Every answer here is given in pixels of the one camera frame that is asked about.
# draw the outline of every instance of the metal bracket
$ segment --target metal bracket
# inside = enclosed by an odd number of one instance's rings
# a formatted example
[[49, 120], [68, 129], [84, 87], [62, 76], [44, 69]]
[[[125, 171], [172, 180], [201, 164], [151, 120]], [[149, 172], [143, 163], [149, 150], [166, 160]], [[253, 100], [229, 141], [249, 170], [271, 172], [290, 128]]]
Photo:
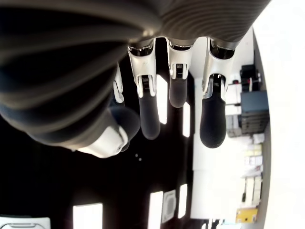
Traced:
[[117, 103], [121, 104], [124, 102], [124, 96], [123, 96], [123, 83], [122, 83], [122, 77], [121, 77], [121, 71], [120, 67], [117, 64], [115, 79], [113, 81], [113, 90], [114, 90], [114, 97]]
[[157, 73], [156, 73], [156, 57], [155, 57], [155, 39], [152, 45], [134, 48], [128, 47], [128, 54], [132, 65], [134, 82], [137, 85], [137, 92], [140, 98], [143, 97], [142, 76], [148, 76], [149, 90], [151, 96], [156, 96]]
[[207, 39], [207, 52], [205, 57], [204, 71], [203, 71], [203, 94], [208, 93], [210, 76], [213, 74], [220, 74], [226, 78], [224, 82], [224, 92], [222, 93], [222, 98], [228, 88], [229, 77], [231, 75], [232, 65], [234, 61], [234, 55], [228, 59], [219, 59], [211, 53], [211, 38]]
[[[208, 99], [213, 95], [213, 87], [214, 87], [214, 77], [211, 76], [210, 79], [209, 79], [209, 83], [208, 83], [208, 90], [203, 95], [203, 99]], [[221, 95], [222, 100], [225, 101], [225, 90], [224, 90], [224, 88], [225, 88], [225, 82], [224, 82], [224, 79], [221, 79], [220, 95]]]
[[177, 70], [182, 69], [182, 78], [185, 80], [191, 66], [193, 45], [181, 46], [173, 44], [168, 39], [166, 41], [170, 76], [176, 79]]

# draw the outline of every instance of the white wall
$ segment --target white wall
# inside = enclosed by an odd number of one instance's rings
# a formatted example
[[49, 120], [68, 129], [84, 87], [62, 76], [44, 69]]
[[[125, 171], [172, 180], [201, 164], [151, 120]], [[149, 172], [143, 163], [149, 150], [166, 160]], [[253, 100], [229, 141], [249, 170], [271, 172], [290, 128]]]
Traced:
[[254, 23], [268, 91], [271, 177], [265, 229], [303, 228], [304, 1], [272, 0]]
[[[195, 135], [193, 149], [193, 196], [191, 217], [194, 219], [226, 219], [235, 222], [236, 209], [240, 203], [238, 184], [243, 171], [243, 150], [250, 143], [249, 137], [228, 138], [217, 149], [205, 147], [199, 137], [202, 111], [202, 76], [205, 60], [206, 38], [195, 43], [191, 73], [195, 78]], [[249, 30], [236, 49], [236, 58], [231, 75], [240, 80], [242, 65], [253, 64], [253, 31]], [[234, 103], [236, 91], [228, 92]]]

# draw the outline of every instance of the black fingertip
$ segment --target black fingertip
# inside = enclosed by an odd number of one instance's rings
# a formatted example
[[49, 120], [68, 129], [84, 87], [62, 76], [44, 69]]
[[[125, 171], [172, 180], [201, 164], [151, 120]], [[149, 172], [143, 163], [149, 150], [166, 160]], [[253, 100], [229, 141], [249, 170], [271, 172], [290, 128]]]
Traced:
[[154, 140], [160, 133], [157, 98], [149, 92], [144, 93], [144, 96], [139, 98], [139, 104], [142, 133], [147, 139]]
[[200, 139], [206, 147], [217, 148], [224, 142], [225, 135], [225, 102], [220, 93], [213, 93], [202, 100]]
[[187, 80], [170, 78], [170, 103], [173, 107], [183, 107], [187, 97]]

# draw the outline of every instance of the ceiling light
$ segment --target ceiling light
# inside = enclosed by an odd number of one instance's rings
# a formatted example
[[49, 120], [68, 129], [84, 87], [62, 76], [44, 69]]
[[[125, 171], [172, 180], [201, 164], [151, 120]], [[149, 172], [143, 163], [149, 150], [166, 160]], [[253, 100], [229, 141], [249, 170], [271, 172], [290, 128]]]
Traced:
[[102, 229], [103, 205], [90, 204], [73, 207], [73, 229]]
[[178, 218], [182, 218], [185, 215], [186, 211], [186, 197], [187, 197], [187, 184], [180, 186], [180, 193], [179, 193], [179, 211], [178, 211]]
[[191, 128], [191, 107], [188, 103], [183, 105], [183, 135], [185, 137], [190, 136]]
[[149, 201], [148, 229], [160, 229], [163, 192], [151, 193]]
[[160, 123], [167, 123], [167, 82], [157, 75], [157, 107]]

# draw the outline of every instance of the yellow box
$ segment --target yellow box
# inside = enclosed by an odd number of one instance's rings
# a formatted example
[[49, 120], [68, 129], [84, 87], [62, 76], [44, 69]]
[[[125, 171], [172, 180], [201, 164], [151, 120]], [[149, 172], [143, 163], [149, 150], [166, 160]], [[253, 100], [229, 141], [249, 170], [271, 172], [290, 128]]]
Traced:
[[255, 223], [257, 208], [240, 208], [236, 213], [236, 223]]

